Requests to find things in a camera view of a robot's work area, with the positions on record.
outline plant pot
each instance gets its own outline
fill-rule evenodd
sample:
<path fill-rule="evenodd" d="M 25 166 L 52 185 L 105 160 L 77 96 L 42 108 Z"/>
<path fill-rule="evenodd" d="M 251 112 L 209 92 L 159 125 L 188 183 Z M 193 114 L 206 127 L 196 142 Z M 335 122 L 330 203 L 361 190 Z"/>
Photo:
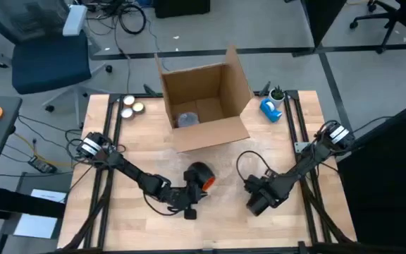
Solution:
<path fill-rule="evenodd" d="M 278 110 L 278 107 L 280 106 L 281 102 L 283 102 L 283 100 L 285 99 L 285 97 L 281 98 L 281 99 L 274 99 L 272 98 L 272 91 L 269 92 L 269 100 L 273 103 L 273 105 L 275 106 L 275 108 Z"/>

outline open cardboard box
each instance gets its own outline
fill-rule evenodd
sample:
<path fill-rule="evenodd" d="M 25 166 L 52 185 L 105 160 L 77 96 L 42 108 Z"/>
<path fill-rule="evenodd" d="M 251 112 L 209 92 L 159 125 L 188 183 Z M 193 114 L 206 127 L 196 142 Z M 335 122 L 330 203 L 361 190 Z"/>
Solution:
<path fill-rule="evenodd" d="M 228 48 L 225 63 L 170 73 L 162 72 L 157 56 L 156 64 L 177 151 L 250 137 L 239 115 L 253 94 L 234 46 Z M 196 113 L 200 123 L 177 128 L 178 116 L 186 112 Z"/>

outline white paper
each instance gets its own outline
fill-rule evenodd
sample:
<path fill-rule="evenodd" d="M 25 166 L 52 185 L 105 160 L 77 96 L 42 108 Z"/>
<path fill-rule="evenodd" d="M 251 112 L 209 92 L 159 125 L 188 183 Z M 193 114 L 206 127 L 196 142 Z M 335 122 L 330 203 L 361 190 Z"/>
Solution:
<path fill-rule="evenodd" d="M 63 202 L 65 193 L 49 190 L 34 189 L 31 192 L 32 197 L 44 198 L 51 201 Z M 31 236 L 39 238 L 51 238 L 57 218 L 23 214 L 15 229 L 16 236 Z"/>

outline black chair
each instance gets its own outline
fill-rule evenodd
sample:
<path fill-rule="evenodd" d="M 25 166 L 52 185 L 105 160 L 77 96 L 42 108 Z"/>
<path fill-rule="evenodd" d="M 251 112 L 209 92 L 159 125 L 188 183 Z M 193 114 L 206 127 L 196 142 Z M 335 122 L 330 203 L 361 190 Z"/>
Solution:
<path fill-rule="evenodd" d="M 85 15 L 85 7 L 67 6 L 64 0 L 0 0 L 0 33 L 15 45 L 12 86 L 22 95 L 70 86 L 42 106 L 52 112 L 50 104 L 56 98 L 74 93 L 79 125 L 80 97 L 109 93 L 83 83 L 105 67 L 108 73 L 112 70 L 105 63 L 90 70 L 89 45 L 82 30 Z"/>
<path fill-rule="evenodd" d="M 376 10 L 376 5 L 385 9 L 386 13 L 380 14 L 371 14 L 361 17 L 356 17 L 353 22 L 350 24 L 350 29 L 355 29 L 358 26 L 358 20 L 366 20 L 366 19 L 376 19 L 376 18 L 387 18 L 389 19 L 388 23 L 386 23 L 385 28 L 388 28 L 388 32 L 386 33 L 385 39 L 383 40 L 381 46 L 376 50 L 377 53 L 381 54 L 386 50 L 386 43 L 393 32 L 394 26 L 397 22 L 402 23 L 406 27 L 406 0 L 396 0 L 400 4 L 399 9 L 395 9 L 388 4 L 383 3 L 382 1 L 374 1 L 369 0 L 368 9 L 370 12 L 374 12 Z"/>

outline floor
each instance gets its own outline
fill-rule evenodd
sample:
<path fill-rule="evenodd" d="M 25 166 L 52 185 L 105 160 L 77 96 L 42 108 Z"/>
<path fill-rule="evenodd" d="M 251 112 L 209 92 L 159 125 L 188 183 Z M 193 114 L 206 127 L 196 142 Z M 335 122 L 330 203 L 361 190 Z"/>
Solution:
<path fill-rule="evenodd" d="M 211 12 L 200 16 L 157 19 L 154 11 L 147 9 L 151 21 L 150 31 L 157 36 L 157 48 L 154 37 L 146 29 L 137 36 L 128 35 L 120 28 L 116 31 L 117 42 L 125 53 L 182 52 L 192 50 L 225 49 L 229 44 L 238 48 L 260 47 L 311 47 L 312 38 L 308 24 L 299 1 L 285 4 L 277 0 L 261 0 L 252 4 L 248 0 L 225 0 L 211 2 Z M 384 20 L 360 21 L 356 30 L 349 29 L 355 16 L 367 13 L 365 3 L 346 5 L 327 32 L 323 45 L 325 47 L 358 46 L 380 44 L 386 30 Z M 140 25 L 138 14 L 125 17 L 129 28 Z M 105 33 L 108 28 L 91 20 L 90 27 L 97 33 Z M 94 38 L 102 50 L 92 59 L 104 59 L 106 55 L 118 53 L 114 33 Z M 397 25 L 390 39 L 390 44 L 406 44 L 406 28 Z M 0 51 L 11 56 L 13 45 L 0 35 Z M 356 129 L 379 116 L 392 116 L 406 107 L 406 50 L 389 50 L 382 55 L 375 52 L 331 52 L 326 54 L 328 67 L 334 77 L 328 82 L 326 70 L 318 55 L 293 58 L 291 54 L 241 54 L 240 60 L 253 90 L 260 90 L 271 81 L 283 89 L 316 90 L 319 95 L 325 119 L 346 120 L 352 129 Z M 201 66 L 222 61 L 223 56 L 184 56 L 163 59 L 170 70 Z M 113 73 L 101 72 L 89 86 L 112 92 L 144 92 L 142 86 L 149 85 L 160 91 L 159 75 L 154 60 L 126 59 L 106 60 L 113 66 Z M 92 67 L 102 61 L 92 61 Z M 44 121 L 60 128 L 76 128 L 72 97 L 64 97 L 55 103 L 56 110 L 48 113 L 41 108 L 41 103 L 59 91 L 43 92 L 34 95 L 23 95 L 20 114 Z M 0 95 L 19 96 L 11 86 L 11 70 L 0 68 Z M 82 101 L 81 114 L 85 113 L 86 100 Z M 33 129 L 45 138 L 64 145 L 66 140 L 60 131 L 28 122 Z M 66 153 L 50 143 L 44 142 L 38 135 L 17 121 L 17 133 L 28 140 L 38 139 L 37 149 L 46 158 L 67 162 Z M 357 136 L 370 131 L 374 124 L 356 133 Z M 8 144 L 29 152 L 25 143 L 15 136 L 8 139 Z M 28 159 L 10 148 L 5 148 L 6 155 L 17 159 Z M 35 173 L 35 169 L 26 163 L 13 162 L 5 157 L 0 158 L 0 174 Z M 0 177 L 0 187 L 15 190 L 17 178 Z M 24 253 L 38 253 L 44 246 L 44 240 L 29 238 L 17 240 L 12 237 L 6 242 L 3 253 L 11 250 L 24 250 Z"/>

